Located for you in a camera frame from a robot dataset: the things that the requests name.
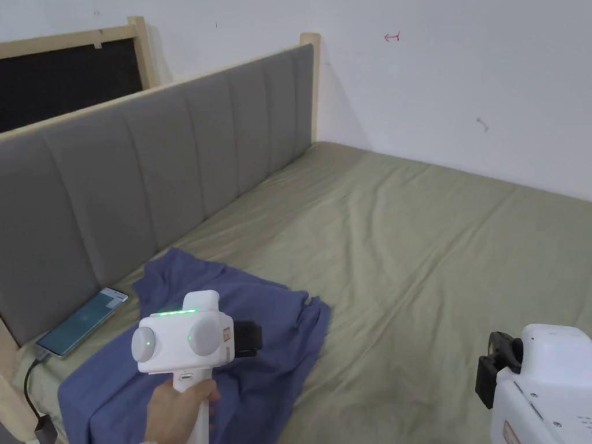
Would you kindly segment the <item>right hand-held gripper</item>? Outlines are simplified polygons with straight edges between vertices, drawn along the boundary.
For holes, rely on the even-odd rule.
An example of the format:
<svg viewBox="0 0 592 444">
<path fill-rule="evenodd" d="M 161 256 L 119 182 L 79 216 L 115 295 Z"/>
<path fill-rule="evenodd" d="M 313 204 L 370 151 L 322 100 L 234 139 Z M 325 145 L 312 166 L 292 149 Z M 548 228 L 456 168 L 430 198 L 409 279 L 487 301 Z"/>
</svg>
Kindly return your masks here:
<svg viewBox="0 0 592 444">
<path fill-rule="evenodd" d="M 548 324 L 492 332 L 475 391 L 492 411 L 492 443 L 590 443 L 591 339 Z"/>
</svg>

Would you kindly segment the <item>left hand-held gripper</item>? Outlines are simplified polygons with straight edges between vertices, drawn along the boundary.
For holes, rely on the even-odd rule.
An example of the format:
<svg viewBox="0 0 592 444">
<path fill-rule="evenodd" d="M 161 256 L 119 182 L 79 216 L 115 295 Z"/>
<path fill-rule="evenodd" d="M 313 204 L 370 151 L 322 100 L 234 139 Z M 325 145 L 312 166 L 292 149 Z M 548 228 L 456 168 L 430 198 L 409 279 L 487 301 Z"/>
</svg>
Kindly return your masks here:
<svg viewBox="0 0 592 444">
<path fill-rule="evenodd" d="M 180 310 L 153 313 L 139 322 L 131 351 L 138 370 L 149 375 L 169 374 L 173 387 L 184 392 L 202 380 L 212 379 L 216 367 L 237 357 L 255 356 L 262 349 L 262 328 L 253 321 L 233 320 L 219 307 L 215 290 L 184 296 Z M 209 442 L 211 402 L 199 409 L 187 443 Z"/>
</svg>

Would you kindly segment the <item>person's left hand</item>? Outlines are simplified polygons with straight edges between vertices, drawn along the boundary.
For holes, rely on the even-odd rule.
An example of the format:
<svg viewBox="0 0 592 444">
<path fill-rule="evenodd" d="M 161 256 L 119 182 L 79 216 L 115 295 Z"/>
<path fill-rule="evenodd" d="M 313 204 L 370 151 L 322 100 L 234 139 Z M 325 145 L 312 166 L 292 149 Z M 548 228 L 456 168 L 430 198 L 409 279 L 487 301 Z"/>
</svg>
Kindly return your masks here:
<svg viewBox="0 0 592 444">
<path fill-rule="evenodd" d="M 202 380 L 182 393 L 168 379 L 155 388 L 147 404 L 143 443 L 187 443 L 202 403 L 217 402 L 220 398 L 213 379 Z"/>
</svg>

